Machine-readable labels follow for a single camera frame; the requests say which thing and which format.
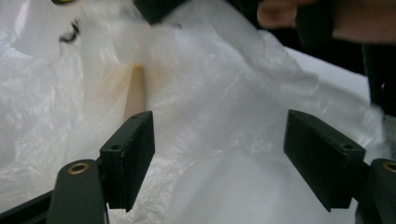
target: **white plastic sheet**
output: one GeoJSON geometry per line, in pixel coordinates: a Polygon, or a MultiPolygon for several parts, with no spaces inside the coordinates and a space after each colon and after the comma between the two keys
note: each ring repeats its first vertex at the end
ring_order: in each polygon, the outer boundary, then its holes
{"type": "MultiPolygon", "coordinates": [[[[20,14],[23,4],[37,6],[23,1],[20,14]]],[[[325,120],[370,161],[388,156],[379,111],[301,71],[222,1],[190,1],[154,27],[131,1],[76,8],[79,43],[59,58],[29,51],[13,35],[18,17],[0,23],[1,211],[53,188],[66,163],[98,156],[141,62],[157,152],[134,210],[111,211],[112,222],[353,223],[353,207],[327,213],[284,155],[287,112],[325,120]]]]}

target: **screw hole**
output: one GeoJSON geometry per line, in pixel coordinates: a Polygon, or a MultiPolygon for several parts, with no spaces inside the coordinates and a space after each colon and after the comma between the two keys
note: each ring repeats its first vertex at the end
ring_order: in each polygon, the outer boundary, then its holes
{"type": "Polygon", "coordinates": [[[90,165],[88,163],[77,163],[74,164],[72,166],[69,167],[69,169],[67,169],[67,172],[70,175],[78,175],[81,174],[82,172],[85,172],[88,167],[90,167],[90,165]]]}
{"type": "Polygon", "coordinates": [[[113,146],[111,146],[111,149],[117,150],[117,149],[120,149],[120,146],[119,145],[113,145],[113,146]]]}

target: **hand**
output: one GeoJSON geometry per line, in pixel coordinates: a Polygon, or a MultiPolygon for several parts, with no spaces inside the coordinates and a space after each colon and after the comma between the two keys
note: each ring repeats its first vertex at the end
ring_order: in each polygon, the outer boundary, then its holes
{"type": "MultiPolygon", "coordinates": [[[[259,24],[268,29],[294,27],[298,7],[317,0],[264,0],[259,24]]],[[[396,0],[333,0],[333,36],[354,42],[396,43],[396,0]]]]}

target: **black tool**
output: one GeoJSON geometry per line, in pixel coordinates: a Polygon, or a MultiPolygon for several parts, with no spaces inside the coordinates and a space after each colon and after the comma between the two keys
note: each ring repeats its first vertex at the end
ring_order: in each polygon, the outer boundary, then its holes
{"type": "Polygon", "coordinates": [[[323,206],[348,208],[355,198],[368,224],[396,223],[396,161],[364,163],[365,149],[322,120],[290,110],[285,153],[323,206]]]}
{"type": "Polygon", "coordinates": [[[0,223],[108,223],[107,202],[132,209],[154,152],[152,112],[134,115],[103,145],[97,161],[67,164],[53,191],[1,214],[0,223]]]}

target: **black plastic part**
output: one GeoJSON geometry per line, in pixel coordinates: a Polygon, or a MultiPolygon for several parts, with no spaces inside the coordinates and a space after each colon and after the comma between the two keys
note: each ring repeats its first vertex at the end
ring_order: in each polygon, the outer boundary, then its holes
{"type": "Polygon", "coordinates": [[[318,0],[314,4],[299,7],[296,29],[301,44],[316,48],[332,40],[332,14],[330,0],[318,0]]]}
{"type": "Polygon", "coordinates": [[[108,176],[110,208],[134,205],[155,152],[152,112],[130,117],[100,149],[103,171],[108,176]]]}
{"type": "Polygon", "coordinates": [[[50,208],[52,191],[0,214],[2,224],[44,224],[50,208]]]}
{"type": "Polygon", "coordinates": [[[155,24],[186,0],[135,0],[134,5],[148,23],[155,24]]]}
{"type": "Polygon", "coordinates": [[[257,6],[262,0],[233,0],[233,5],[238,8],[242,14],[248,14],[257,11],[257,6]]]}
{"type": "Polygon", "coordinates": [[[374,160],[368,183],[382,223],[396,223],[396,161],[374,160]]]}
{"type": "Polygon", "coordinates": [[[290,110],[284,150],[328,211],[349,207],[364,148],[322,120],[290,110]]]}
{"type": "Polygon", "coordinates": [[[372,103],[396,117],[396,47],[363,45],[363,57],[372,103]]]}
{"type": "Polygon", "coordinates": [[[108,223],[96,161],[74,161],[59,171],[49,206],[48,224],[108,223]]]}

